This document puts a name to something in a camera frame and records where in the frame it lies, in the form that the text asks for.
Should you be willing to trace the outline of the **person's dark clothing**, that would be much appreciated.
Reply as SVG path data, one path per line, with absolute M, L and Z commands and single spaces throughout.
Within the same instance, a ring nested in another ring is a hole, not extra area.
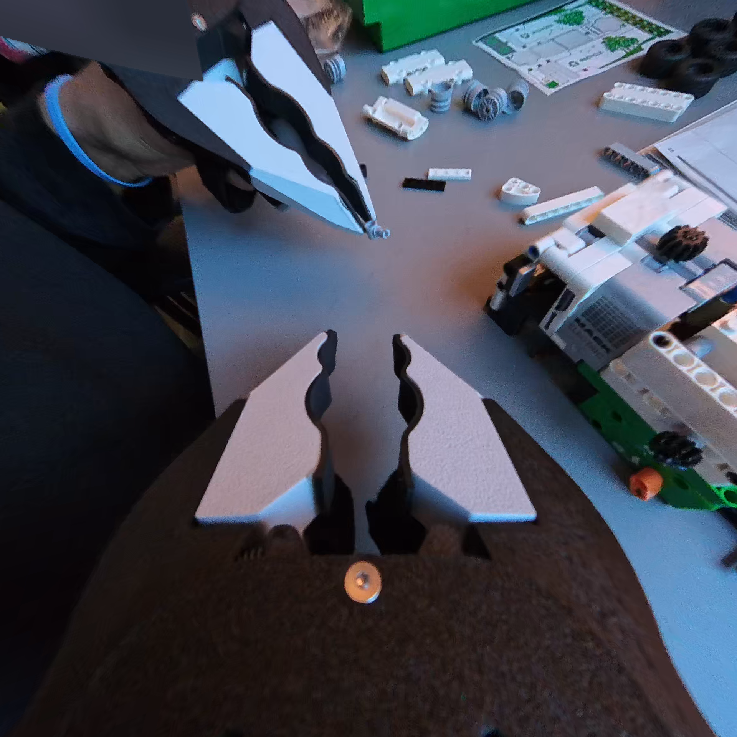
M 59 235 L 2 203 L 2 735 L 115 529 L 213 415 L 147 301 L 178 275 L 160 229 L 123 214 Z

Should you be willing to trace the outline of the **grey lego beam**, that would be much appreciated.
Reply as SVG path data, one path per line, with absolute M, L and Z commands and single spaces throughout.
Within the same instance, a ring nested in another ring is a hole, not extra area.
M 615 142 L 601 149 L 601 158 L 638 180 L 644 180 L 661 171 L 661 167 L 650 158 Z

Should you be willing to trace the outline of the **white rounded lego piece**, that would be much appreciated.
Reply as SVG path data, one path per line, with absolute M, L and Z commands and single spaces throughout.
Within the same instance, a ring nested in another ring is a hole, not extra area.
M 535 205 L 540 195 L 541 189 L 538 186 L 513 177 L 502 185 L 498 198 L 511 206 L 526 208 Z

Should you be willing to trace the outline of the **white green lego truck model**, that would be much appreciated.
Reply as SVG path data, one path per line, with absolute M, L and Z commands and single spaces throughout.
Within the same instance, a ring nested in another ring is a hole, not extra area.
M 567 215 L 503 265 L 486 311 L 573 366 L 571 400 L 631 492 L 735 512 L 735 218 L 671 171 Z

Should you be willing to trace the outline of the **lego sticker sheet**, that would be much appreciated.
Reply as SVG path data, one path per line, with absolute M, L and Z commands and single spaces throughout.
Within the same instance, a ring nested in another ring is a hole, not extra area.
M 687 32 L 622 2 L 578 1 L 487 32 L 473 44 L 550 96 Z

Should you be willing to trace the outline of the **blue wristband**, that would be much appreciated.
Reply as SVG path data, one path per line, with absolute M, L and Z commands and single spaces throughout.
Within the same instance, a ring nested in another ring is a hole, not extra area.
M 63 115 L 60 105 L 60 93 L 63 87 L 72 79 L 70 74 L 61 74 L 49 81 L 43 89 L 41 104 L 46 113 L 52 132 L 60 139 L 72 156 L 92 175 L 111 186 L 123 189 L 142 189 L 152 184 L 153 178 L 143 178 L 134 182 L 126 182 L 110 176 L 101 169 L 82 149 L 73 136 Z

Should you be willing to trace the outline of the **white lego panel piece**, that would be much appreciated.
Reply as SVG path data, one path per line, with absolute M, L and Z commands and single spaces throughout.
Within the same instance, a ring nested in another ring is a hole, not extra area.
M 423 136 L 429 120 L 419 111 L 391 97 L 378 97 L 372 105 L 363 106 L 364 117 L 398 138 L 413 142 Z
M 380 77 L 386 86 L 393 86 L 403 83 L 412 74 L 443 66 L 445 63 L 445 57 L 440 51 L 422 50 L 385 64 L 381 68 Z
M 407 92 L 412 97 L 425 95 L 435 85 L 443 83 L 455 86 L 473 77 L 473 68 L 466 60 L 452 60 L 442 65 L 415 71 L 404 80 Z

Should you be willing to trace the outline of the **person's left forearm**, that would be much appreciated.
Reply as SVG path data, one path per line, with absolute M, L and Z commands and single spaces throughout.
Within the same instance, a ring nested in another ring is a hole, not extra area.
M 2 202 L 61 237 L 132 248 L 145 224 L 47 126 L 44 87 L 37 81 L 2 113 Z

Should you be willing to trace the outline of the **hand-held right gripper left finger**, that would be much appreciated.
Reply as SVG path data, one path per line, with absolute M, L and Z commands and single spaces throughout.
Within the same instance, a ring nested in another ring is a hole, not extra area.
M 248 394 L 195 511 L 198 525 L 290 528 L 314 554 L 354 552 L 352 494 L 322 423 L 336 353 L 337 333 L 320 332 Z

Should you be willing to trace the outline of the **large white lego brick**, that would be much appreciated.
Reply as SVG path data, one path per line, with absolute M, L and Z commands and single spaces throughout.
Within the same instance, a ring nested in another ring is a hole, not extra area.
M 616 82 L 598 101 L 602 111 L 656 122 L 673 123 L 694 102 L 692 94 Z

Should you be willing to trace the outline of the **green lego box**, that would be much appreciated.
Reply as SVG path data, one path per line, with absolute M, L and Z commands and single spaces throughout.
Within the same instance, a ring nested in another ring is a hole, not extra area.
M 347 1 L 379 51 L 393 51 L 529 1 Z

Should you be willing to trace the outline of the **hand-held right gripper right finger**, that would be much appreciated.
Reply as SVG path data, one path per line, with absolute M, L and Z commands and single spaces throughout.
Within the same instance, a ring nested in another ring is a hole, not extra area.
M 536 521 L 489 402 L 408 335 L 392 350 L 406 426 L 396 470 L 366 503 L 379 552 L 415 554 L 433 529 L 464 542 L 476 525 Z

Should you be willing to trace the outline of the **person's left hand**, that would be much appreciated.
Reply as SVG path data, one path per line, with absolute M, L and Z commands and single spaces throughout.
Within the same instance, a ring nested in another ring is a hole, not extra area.
M 60 111 L 74 141 L 97 167 L 118 181 L 138 183 L 195 164 L 193 155 L 166 140 L 139 106 L 97 61 L 65 82 Z

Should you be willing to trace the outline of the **lego instruction booklet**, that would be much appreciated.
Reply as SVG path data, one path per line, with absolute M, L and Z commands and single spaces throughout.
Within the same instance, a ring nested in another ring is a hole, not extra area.
M 736 102 L 670 134 L 652 150 L 736 215 Z

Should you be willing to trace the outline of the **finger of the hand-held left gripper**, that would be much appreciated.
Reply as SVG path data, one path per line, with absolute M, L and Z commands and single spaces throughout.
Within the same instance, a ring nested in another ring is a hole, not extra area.
M 248 90 L 259 114 L 290 124 L 295 150 L 266 133 L 248 155 L 255 185 L 333 225 L 376 223 L 372 198 L 329 88 L 273 22 L 251 31 Z
M 267 132 L 251 97 L 233 80 L 194 81 L 178 100 L 245 162 L 260 192 L 345 231 L 367 234 L 365 221 L 337 190 L 316 178 L 298 152 Z

